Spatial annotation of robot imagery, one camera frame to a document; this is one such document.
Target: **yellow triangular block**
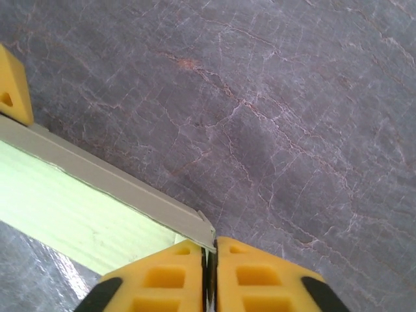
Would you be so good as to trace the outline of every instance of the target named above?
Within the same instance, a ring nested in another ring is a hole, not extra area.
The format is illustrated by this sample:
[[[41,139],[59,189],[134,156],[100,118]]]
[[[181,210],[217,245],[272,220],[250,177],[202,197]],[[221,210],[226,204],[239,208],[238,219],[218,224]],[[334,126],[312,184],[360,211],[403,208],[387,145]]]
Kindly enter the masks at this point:
[[[104,300],[111,294],[100,311],[202,312],[202,273],[202,248],[185,240],[103,276],[96,296]],[[95,311],[87,306],[89,300],[97,308],[93,294],[76,311]]]
[[[24,125],[33,124],[25,68],[0,44],[0,112]]]
[[[217,238],[218,312],[319,312],[302,278],[322,277],[228,237]]]

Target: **yellow plastic block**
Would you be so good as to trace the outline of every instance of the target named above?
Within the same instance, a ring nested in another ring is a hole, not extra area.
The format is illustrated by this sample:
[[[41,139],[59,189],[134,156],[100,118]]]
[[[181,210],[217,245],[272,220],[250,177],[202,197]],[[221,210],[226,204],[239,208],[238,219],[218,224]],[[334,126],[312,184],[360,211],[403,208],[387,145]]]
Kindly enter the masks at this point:
[[[25,68],[0,44],[0,112],[24,124],[33,124]]]
[[[185,240],[103,276],[75,312],[202,312],[202,272],[201,247]]]
[[[319,312],[301,278],[321,276],[282,258],[219,237],[218,312]]]

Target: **yellow corner protector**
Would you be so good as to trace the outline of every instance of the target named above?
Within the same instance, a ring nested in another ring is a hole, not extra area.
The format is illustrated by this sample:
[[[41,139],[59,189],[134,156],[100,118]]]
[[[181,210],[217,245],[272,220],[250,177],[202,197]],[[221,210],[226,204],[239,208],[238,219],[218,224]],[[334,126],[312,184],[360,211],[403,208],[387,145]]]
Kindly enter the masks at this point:
[[[24,124],[33,124],[25,68],[0,44],[0,112]]]

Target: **marble surface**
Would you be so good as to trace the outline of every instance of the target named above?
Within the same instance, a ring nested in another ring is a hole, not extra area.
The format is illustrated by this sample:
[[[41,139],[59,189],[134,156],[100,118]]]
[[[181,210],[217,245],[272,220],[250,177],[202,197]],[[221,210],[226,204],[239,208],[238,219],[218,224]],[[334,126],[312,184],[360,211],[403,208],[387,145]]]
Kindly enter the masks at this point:
[[[416,306],[416,2],[0,0],[36,122],[352,311]]]

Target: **light green board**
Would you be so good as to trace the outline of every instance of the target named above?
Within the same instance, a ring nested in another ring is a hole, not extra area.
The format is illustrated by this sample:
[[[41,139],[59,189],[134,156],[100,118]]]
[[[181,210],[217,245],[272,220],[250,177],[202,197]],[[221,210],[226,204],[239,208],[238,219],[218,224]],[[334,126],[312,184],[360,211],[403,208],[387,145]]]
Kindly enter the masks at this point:
[[[0,141],[0,220],[98,274],[183,240],[108,194]]]

